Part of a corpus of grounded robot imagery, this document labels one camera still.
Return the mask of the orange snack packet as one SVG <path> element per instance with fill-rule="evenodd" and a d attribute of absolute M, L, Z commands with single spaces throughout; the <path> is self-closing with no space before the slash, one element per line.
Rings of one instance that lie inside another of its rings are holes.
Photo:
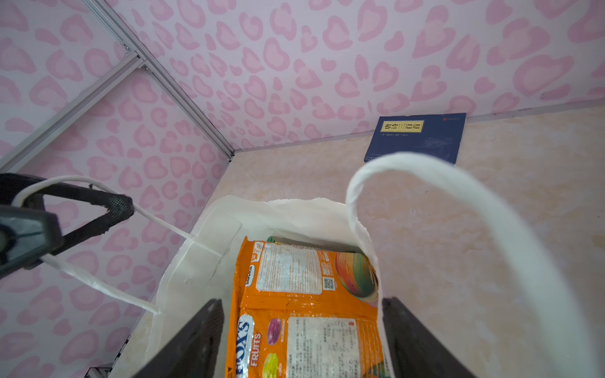
<path fill-rule="evenodd" d="M 387 377 L 377 302 L 365 255 L 244 240 L 225 376 Z"/>

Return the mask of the white paper bag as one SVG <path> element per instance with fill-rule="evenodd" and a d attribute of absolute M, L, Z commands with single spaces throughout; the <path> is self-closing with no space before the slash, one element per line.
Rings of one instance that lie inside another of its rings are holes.
<path fill-rule="evenodd" d="M 86 147 L 42 152 L 23 169 L 44 178 L 88 176 L 189 231 L 225 195 L 252 201 L 345 200 L 358 159 L 336 162 L 307 149 L 254 151 L 233 162 L 213 146 L 162 153 Z M 463 162 L 515 208 L 572 285 L 604 355 L 604 167 L 581 158 Z M 483 377 L 549 377 L 536 322 L 480 217 L 406 173 L 376 176 L 359 217 L 380 259 L 385 292 L 399 298 Z M 134 215 L 66 252 L 74 265 L 148 298 L 181 247 L 177 234 Z M 77 376 L 108 362 L 140 309 L 49 267 L 1 283 L 1 375 Z"/>

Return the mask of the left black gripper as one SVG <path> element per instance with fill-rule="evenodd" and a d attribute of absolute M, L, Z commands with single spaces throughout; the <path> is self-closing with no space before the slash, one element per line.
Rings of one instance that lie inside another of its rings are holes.
<path fill-rule="evenodd" d="M 17 173 L 1 175 L 1 278 L 31 266 L 46 254 L 57 255 L 110 230 L 135 212 L 126 195 L 88 184 L 59 183 L 29 195 L 17 194 L 43 179 Z"/>

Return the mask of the green snack packet back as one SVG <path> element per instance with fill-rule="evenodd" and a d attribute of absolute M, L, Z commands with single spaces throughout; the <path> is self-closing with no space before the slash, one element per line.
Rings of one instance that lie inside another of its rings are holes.
<path fill-rule="evenodd" d="M 314 249 L 314 250 L 329 250 L 329 251 L 342 252 L 342 253 L 362 254 L 362 250 L 359 247 L 348 245 L 348 244 L 335 243 L 335 242 L 326 242 L 326 241 L 305 242 L 305 241 L 299 241 L 299 240 L 294 240 L 294 239 L 288 239 L 288 238 L 280 237 L 280 236 L 270 236 L 267 239 L 267 242 L 280 244 L 280 245 L 296 246 L 296 247 L 300 247 L 300 248 Z"/>

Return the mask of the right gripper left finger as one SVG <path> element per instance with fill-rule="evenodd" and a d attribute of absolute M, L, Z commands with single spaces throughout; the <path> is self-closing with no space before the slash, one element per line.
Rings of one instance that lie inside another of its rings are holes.
<path fill-rule="evenodd" d="M 134 377 L 214 376 L 224 322 L 222 300 L 211 299 Z"/>

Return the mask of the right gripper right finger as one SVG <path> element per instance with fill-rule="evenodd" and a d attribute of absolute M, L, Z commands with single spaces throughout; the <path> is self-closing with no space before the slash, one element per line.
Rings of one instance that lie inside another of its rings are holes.
<path fill-rule="evenodd" d="M 395 377 L 473 377 L 397 298 L 382 300 L 383 323 Z"/>

